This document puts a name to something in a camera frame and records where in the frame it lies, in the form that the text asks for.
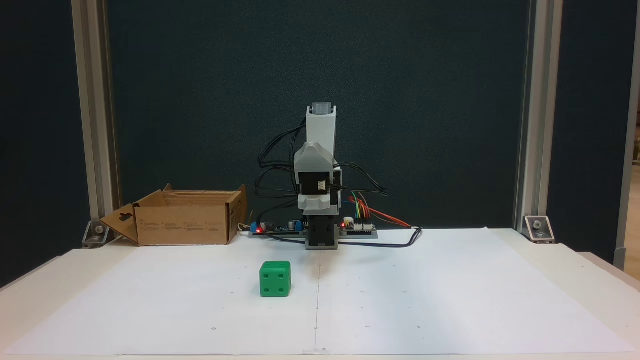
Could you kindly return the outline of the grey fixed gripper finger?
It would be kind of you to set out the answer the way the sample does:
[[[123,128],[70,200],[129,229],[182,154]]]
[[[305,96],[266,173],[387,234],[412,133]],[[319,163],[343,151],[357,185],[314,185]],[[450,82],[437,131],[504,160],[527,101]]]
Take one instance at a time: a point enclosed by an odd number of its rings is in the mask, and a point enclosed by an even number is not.
[[[298,194],[297,207],[303,211],[334,211],[331,194]]]

